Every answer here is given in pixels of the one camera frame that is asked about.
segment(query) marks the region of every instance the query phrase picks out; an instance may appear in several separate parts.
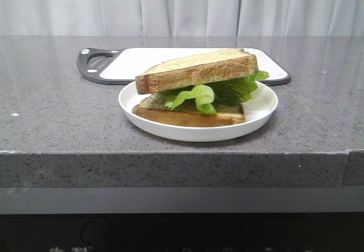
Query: bread crust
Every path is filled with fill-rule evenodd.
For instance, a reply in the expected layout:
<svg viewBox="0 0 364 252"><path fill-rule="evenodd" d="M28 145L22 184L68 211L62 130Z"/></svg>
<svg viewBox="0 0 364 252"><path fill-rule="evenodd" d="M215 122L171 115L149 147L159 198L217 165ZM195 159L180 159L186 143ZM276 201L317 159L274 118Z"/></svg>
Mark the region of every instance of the bread crust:
<svg viewBox="0 0 364 252"><path fill-rule="evenodd" d="M153 94L133 107L132 113L155 122L188 127L218 127L245 122L242 105L233 107L221 105L218 108L222 111L217 114L204 114L188 105L177 108L168 110L164 106L163 99Z"/></svg>
<svg viewBox="0 0 364 252"><path fill-rule="evenodd" d="M135 78L138 94L230 80L257 73L257 58L229 48L166 61Z"/></svg>

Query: sandwich filling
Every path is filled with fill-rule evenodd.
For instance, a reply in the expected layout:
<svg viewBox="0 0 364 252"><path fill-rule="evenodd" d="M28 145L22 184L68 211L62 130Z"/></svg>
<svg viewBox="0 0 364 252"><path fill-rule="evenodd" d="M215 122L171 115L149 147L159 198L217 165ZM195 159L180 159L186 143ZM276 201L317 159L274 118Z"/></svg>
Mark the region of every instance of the sandwich filling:
<svg viewBox="0 0 364 252"><path fill-rule="evenodd" d="M268 77L267 72L258 71L250 76L166 90L157 94L164 97L165 107L170 110L174 110L185 101L194 100L198 111L204 114L216 114L219 112L218 104L236 106L250 100L251 93L258 88L256 81Z"/></svg>

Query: white plate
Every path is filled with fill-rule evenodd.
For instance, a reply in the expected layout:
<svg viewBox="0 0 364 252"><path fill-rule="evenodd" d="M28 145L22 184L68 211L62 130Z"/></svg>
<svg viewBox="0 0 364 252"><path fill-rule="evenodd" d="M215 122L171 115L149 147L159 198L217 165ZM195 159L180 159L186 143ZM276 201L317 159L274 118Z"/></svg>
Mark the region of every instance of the white plate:
<svg viewBox="0 0 364 252"><path fill-rule="evenodd" d="M131 112L149 95L137 94L135 82L126 85L119 94L119 103L128 119L140 129L159 137L190 142L212 142L241 137L262 127L277 107L277 95L268 86L257 82L258 89L244 103L246 122L221 127L182 127L150 121Z"/></svg>

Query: sandwich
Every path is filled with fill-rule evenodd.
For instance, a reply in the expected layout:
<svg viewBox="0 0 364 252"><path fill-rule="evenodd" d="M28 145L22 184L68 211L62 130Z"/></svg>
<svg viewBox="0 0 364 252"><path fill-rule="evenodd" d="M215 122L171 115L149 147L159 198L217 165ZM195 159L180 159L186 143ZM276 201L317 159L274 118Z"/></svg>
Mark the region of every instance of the sandwich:
<svg viewBox="0 0 364 252"><path fill-rule="evenodd" d="M140 117L169 125L217 127L245 122L243 103L268 77L255 55L243 48L168 60L135 78L138 94L150 94L133 107Z"/></svg>

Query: cutting board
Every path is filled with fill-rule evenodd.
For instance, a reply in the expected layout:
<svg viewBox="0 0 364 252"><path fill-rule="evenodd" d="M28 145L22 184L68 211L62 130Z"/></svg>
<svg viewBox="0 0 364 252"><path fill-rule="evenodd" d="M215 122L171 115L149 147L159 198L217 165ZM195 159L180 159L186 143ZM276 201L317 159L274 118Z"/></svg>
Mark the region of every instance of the cutting board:
<svg viewBox="0 0 364 252"><path fill-rule="evenodd" d="M135 80L135 76L145 72L154 65L178 57L210 52L225 48L127 48L127 49L82 49L77 58L77 66L87 80L101 84L126 85ZM266 85L281 85L291 81L291 75L282 69L263 51L244 48L255 54L259 70L269 73L270 77L261 81ZM97 64L90 62L98 59Z"/></svg>

